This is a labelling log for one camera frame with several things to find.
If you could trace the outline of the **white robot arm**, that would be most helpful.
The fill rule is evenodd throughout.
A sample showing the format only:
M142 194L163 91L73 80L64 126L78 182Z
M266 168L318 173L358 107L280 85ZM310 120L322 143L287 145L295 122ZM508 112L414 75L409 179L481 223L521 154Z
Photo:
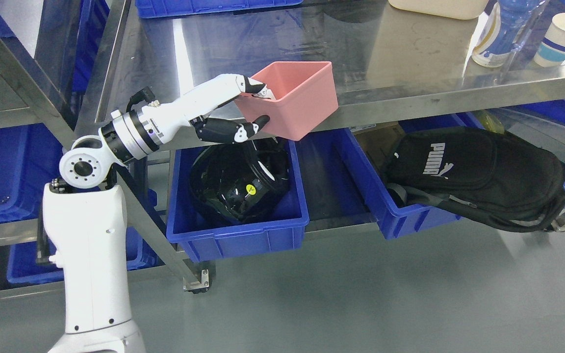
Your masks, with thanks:
M65 283L65 330L52 353L146 350L128 297L126 201L111 173L137 156L123 122L143 101L159 105L150 87L139 90L126 114L116 110L96 134L74 141L60 159L60 178L44 187L41 224Z

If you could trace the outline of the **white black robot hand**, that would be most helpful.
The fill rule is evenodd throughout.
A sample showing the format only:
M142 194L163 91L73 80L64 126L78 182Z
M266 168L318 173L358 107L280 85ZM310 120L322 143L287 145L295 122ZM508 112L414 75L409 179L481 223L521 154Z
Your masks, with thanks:
M239 74L221 74L201 83L170 103L141 109L143 126L161 144L169 143L182 127L192 127L200 141L238 144L257 134L268 122L261 116L253 123L237 123L227 119L210 118L218 107L233 101L242 93L257 99L275 99L263 82Z

